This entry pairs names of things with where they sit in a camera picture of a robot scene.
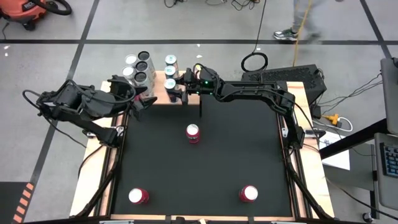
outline concrete floor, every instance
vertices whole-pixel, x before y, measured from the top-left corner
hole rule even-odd
[[[161,0],[68,2],[74,10],[72,15],[48,14],[33,32],[12,23],[5,30],[7,40],[0,40],[0,103],[6,108],[0,117],[0,181],[28,182],[38,158],[44,161],[42,169],[38,169],[40,178],[26,222],[68,217],[84,151],[62,134],[48,133],[49,124],[38,118],[35,109],[23,100],[22,90],[56,90],[66,77],[73,77],[82,85],[100,87],[103,80],[120,73],[127,54],[140,50],[152,54],[158,70],[163,69],[167,54],[175,54],[180,67],[200,62],[214,68],[226,80],[239,80],[240,61],[254,47],[264,1],[251,11],[240,12],[229,3],[211,7],[204,0],[189,0],[171,9],[165,8]],[[393,17],[398,2],[366,3],[384,40],[395,40],[388,44],[398,43]],[[260,34],[266,44],[258,47],[267,54],[269,68],[292,64],[293,45],[266,41],[272,40],[275,30],[291,25],[292,13],[292,1],[267,1]],[[350,94],[379,73],[379,61],[385,55],[378,44],[384,43],[378,42],[380,39],[360,0],[325,1],[314,16],[323,32],[321,40],[328,44],[301,45],[296,65],[315,63],[323,69],[328,91],[322,101]],[[347,40],[358,41],[347,45]],[[398,45],[388,45],[388,49],[391,55],[398,55]],[[259,63],[252,59],[249,66],[255,68]],[[353,132],[379,121],[385,117],[382,87],[344,101],[332,113],[350,119]],[[80,129],[66,123],[58,123],[58,127],[81,142],[86,141]],[[45,142],[46,136],[52,141]],[[329,188],[335,215],[342,220],[361,221],[361,214],[368,209],[333,186]],[[369,203],[367,191],[344,188]],[[385,210],[398,216],[397,211]],[[393,220],[382,216],[378,222]]]

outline soda can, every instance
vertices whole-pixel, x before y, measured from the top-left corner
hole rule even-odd
[[[174,66],[175,72],[179,74],[178,72],[178,65],[177,65],[177,57],[175,55],[168,55],[165,58],[166,66]]]
[[[132,189],[129,192],[129,200],[135,205],[147,203],[149,201],[148,191],[141,188]]]
[[[251,185],[246,185],[242,190],[239,191],[239,198],[242,202],[253,202],[257,199],[259,192],[257,188]]]
[[[131,67],[130,65],[123,67],[122,69],[122,75],[127,79],[127,80],[132,80],[136,74],[136,70]]]
[[[189,143],[196,144],[199,142],[200,139],[200,132],[199,127],[195,124],[188,125],[187,129],[185,130],[185,134],[189,139]]]
[[[126,62],[126,64],[130,65],[131,67],[135,67],[138,62],[138,59],[137,56],[135,55],[127,55],[124,61]]]
[[[166,75],[166,78],[178,78],[178,74],[175,71],[174,66],[167,66],[164,68],[164,74]]]
[[[170,90],[177,90],[177,84],[175,83],[175,80],[172,78],[166,79],[164,81],[164,88],[166,89],[170,102],[176,103],[178,101],[178,98],[170,93]]]
[[[136,65],[136,70],[137,70],[137,72],[144,72],[147,75],[151,86],[155,87],[154,74],[149,71],[149,67],[146,62],[138,62]]]
[[[148,64],[150,72],[152,72],[154,74],[154,78],[156,78],[156,69],[149,53],[146,51],[139,52],[138,59]]]
[[[134,76],[134,81],[137,86],[146,86],[147,90],[141,93],[141,98],[151,97],[154,95],[154,89],[152,86],[152,81],[149,80],[148,76],[144,72],[137,72]]]

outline jeans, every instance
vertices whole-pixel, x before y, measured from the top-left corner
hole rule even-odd
[[[307,18],[305,19],[304,28],[308,30],[309,33],[318,32],[317,26],[314,24],[313,10],[321,5],[326,0],[312,0],[311,8],[308,10]],[[305,11],[308,8],[308,0],[294,0],[294,19],[292,31],[298,32],[303,22]]]

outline wheel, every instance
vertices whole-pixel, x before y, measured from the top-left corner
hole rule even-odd
[[[366,222],[366,223],[372,223],[373,222],[373,218],[370,212],[366,212],[364,214],[362,214],[362,219]]]
[[[58,9],[57,3],[53,2],[53,1],[48,1],[48,2],[46,2],[46,4],[48,4],[53,9]]]
[[[36,24],[33,21],[29,21],[28,23],[23,24],[25,30],[33,31],[36,29]]]

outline can lid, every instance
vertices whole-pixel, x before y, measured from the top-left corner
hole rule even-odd
[[[247,186],[244,189],[244,196],[246,196],[246,198],[249,200],[255,200],[258,195],[259,195],[259,192],[253,186]]]
[[[198,134],[199,132],[199,127],[195,124],[190,124],[187,127],[187,133],[190,135]]]
[[[132,75],[133,73],[134,73],[134,68],[132,68],[131,66],[125,66],[122,69],[122,74],[125,76]]]
[[[137,61],[137,56],[135,55],[127,55],[124,59],[127,64],[132,65]]]
[[[165,67],[165,68],[164,68],[164,73],[165,73],[166,75],[174,75],[174,73],[175,73],[175,67],[174,67],[174,66],[171,66],[171,65]]]
[[[149,53],[146,51],[142,51],[138,53],[138,59],[139,60],[148,60],[149,58]]]
[[[177,61],[177,57],[176,56],[174,56],[174,55],[166,56],[166,59],[165,59],[166,63],[172,64],[172,63],[175,63],[176,61]]]
[[[175,80],[172,78],[168,78],[164,81],[164,88],[171,90],[172,88],[175,87]]]
[[[142,190],[140,189],[132,189],[129,193],[129,200],[132,203],[137,203],[142,198]]]
[[[147,79],[147,74],[145,74],[144,72],[138,72],[135,76],[134,79],[137,82],[144,82]]]
[[[148,68],[148,64],[146,62],[138,62],[136,65],[136,69],[138,71],[145,71]]]

